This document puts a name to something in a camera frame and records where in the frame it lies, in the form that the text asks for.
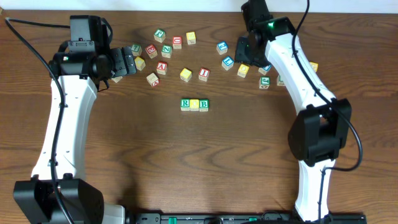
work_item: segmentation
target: green block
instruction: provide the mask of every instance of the green block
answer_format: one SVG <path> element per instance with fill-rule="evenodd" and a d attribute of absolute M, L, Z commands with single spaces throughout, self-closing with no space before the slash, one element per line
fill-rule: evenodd
<path fill-rule="evenodd" d="M 209 100 L 199 101 L 199 111 L 209 111 Z"/>
<path fill-rule="evenodd" d="M 138 45 L 138 44 L 133 44 L 132 46 L 131 46 L 131 50 L 133 51 L 133 52 L 139 52 L 139 49 L 141 48 L 141 46 L 140 45 Z"/>
<path fill-rule="evenodd" d="M 182 111 L 189 111 L 189 99 L 181 99 L 180 106 Z"/>
<path fill-rule="evenodd" d="M 271 79 L 269 77 L 261 77 L 261 85 L 270 85 Z"/>
<path fill-rule="evenodd" d="M 165 34 L 164 30 L 161 30 L 161 29 L 157 29 L 155 32 L 155 36 L 157 36 L 159 38 L 162 38 L 164 34 Z"/>
<path fill-rule="evenodd" d="M 177 218 L 169 218 L 169 224 L 177 224 Z"/>
<path fill-rule="evenodd" d="M 163 53 L 170 53 L 171 51 L 172 51 L 172 46 L 163 45 L 163 47 L 162 47 L 162 52 Z"/>

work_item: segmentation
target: white wall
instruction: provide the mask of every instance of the white wall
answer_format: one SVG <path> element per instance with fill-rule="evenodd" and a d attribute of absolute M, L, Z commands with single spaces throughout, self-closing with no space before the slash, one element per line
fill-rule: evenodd
<path fill-rule="evenodd" d="M 3 9 L 239 12 L 247 0 L 1 0 Z M 302 12 L 306 0 L 267 0 L 272 12 Z M 311 12 L 398 13 L 398 0 L 311 0 Z"/>

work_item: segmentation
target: wooden table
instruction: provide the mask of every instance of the wooden table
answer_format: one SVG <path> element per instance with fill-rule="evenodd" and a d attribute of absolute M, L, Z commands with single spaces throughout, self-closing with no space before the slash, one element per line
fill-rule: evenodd
<path fill-rule="evenodd" d="M 225 71 L 221 60 L 234 57 L 245 34 L 240 13 L 5 11 L 6 16 L 69 24 L 69 15 L 105 17 L 114 31 L 112 47 L 155 44 L 159 55 L 146 68 L 98 94 L 86 142 L 87 182 L 105 200 L 165 213 L 261 213 L 291 210 L 297 198 L 299 167 L 287 144 L 295 119 L 285 87 L 259 90 L 260 74 L 246 78 L 239 65 Z M 296 26 L 302 14 L 289 16 Z M 363 146 L 362 166 L 334 172 L 328 198 L 332 212 L 363 212 L 368 223 L 398 222 L 398 17 L 378 14 L 310 14 L 300 32 L 309 60 L 338 97 L 348 98 L 352 122 Z M 69 30 L 15 24 L 50 60 Z M 194 30 L 197 44 L 160 55 L 157 28 L 184 36 Z M 0 223 L 27 223 L 12 198 L 16 180 L 28 180 L 42 148 L 50 111 L 50 78 L 43 65 L 1 22 L 0 27 Z M 227 41 L 226 55 L 216 43 Z M 169 64 L 152 88 L 146 76 L 158 61 Z M 193 71 L 183 82 L 179 73 Z M 207 82 L 199 69 L 211 70 Z M 181 98 L 208 98 L 210 111 L 180 111 Z M 356 161 L 350 134 L 338 166 Z"/>

